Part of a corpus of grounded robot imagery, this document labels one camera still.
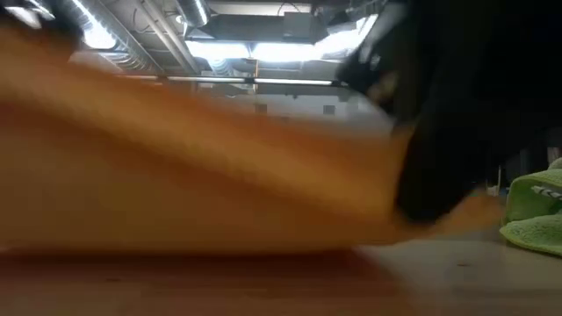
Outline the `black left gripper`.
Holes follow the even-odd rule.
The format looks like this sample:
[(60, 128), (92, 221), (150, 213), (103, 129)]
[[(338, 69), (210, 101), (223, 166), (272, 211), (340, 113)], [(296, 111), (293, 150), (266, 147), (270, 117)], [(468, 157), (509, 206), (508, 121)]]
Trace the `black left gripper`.
[(62, 0), (0, 0), (0, 27), (54, 44), (63, 60), (81, 46), (83, 31), (63, 8)]

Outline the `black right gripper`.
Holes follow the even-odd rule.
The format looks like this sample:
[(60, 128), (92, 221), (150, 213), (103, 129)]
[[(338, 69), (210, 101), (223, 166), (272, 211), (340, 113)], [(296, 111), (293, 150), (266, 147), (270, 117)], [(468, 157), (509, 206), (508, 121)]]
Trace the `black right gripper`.
[(395, 204), (413, 222), (434, 222), (472, 189), (454, 156), (464, 142), (445, 126), (469, 97), (481, 47), (464, 0), (378, 0), (368, 35), (337, 78), (395, 119), (414, 125)]

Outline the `orange microfiber towel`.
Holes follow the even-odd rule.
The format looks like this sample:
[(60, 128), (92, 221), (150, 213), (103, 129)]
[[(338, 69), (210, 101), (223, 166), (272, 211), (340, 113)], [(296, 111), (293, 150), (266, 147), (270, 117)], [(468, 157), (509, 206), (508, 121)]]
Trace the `orange microfiber towel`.
[(0, 25), (0, 251), (294, 254), (491, 226), (476, 191), (434, 224), (395, 209), (409, 132), (255, 115), (63, 60)]

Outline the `lime green microfiber towel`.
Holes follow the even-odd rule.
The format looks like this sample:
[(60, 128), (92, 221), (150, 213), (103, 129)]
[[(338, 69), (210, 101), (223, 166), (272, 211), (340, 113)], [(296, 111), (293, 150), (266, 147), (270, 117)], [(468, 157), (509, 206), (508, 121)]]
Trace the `lime green microfiber towel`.
[(562, 258), (562, 157), (511, 183), (500, 234), (519, 248)]

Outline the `long ceiling light strip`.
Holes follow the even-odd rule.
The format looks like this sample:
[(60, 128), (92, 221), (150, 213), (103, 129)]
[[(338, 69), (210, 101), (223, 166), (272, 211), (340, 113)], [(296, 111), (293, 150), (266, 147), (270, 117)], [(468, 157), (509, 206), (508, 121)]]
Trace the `long ceiling light strip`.
[(299, 85), (299, 86), (324, 86), (324, 87), (347, 87), (347, 83), (330, 80), (314, 79), (277, 79), (264, 77), (220, 77), (220, 76), (164, 76), (164, 75), (118, 75), (123, 78), (148, 81), (174, 81), (189, 83), (234, 83), (234, 84), (277, 84), (277, 85)]

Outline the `silver ceiling duct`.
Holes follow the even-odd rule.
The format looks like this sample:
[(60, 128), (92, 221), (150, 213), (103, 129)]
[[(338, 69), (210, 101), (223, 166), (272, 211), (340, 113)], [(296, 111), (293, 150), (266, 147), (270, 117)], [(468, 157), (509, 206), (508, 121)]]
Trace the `silver ceiling duct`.
[(211, 10), (206, 0), (176, 0), (177, 8), (188, 26), (198, 28), (211, 19)]

